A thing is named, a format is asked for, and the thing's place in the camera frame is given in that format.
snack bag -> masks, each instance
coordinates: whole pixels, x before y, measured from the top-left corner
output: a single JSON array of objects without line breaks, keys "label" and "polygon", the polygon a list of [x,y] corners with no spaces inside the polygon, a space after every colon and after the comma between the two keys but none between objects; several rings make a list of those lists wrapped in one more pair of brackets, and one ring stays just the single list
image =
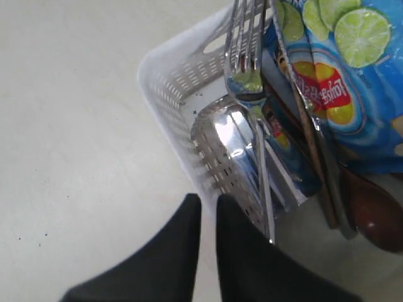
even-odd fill
[{"label": "snack bag", "polygon": [[403,2],[275,1],[296,84],[355,172],[403,172]]}]

metal fork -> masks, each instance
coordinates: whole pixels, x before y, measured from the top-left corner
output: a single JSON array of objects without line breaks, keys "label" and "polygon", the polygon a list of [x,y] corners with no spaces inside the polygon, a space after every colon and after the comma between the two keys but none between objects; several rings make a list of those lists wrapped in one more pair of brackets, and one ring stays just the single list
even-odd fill
[{"label": "metal fork", "polygon": [[[255,16],[259,15],[255,27]],[[261,39],[266,19],[266,1],[234,0],[225,41],[224,77],[228,93],[246,107],[254,121],[258,150],[259,197],[268,221],[265,235],[275,243],[275,218],[271,203],[270,182],[265,159],[264,134],[269,133],[261,109],[266,102],[266,93],[260,74]]]}]

basket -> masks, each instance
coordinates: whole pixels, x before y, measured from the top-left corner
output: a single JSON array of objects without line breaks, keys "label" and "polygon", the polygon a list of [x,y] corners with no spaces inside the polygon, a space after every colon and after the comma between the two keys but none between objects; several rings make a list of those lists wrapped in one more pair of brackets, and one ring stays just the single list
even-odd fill
[{"label": "basket", "polygon": [[[203,108],[227,94],[223,63],[231,8],[222,9],[149,52],[137,73],[145,102],[212,216],[222,188],[195,150],[191,128]],[[269,8],[266,17],[272,15]]]}]

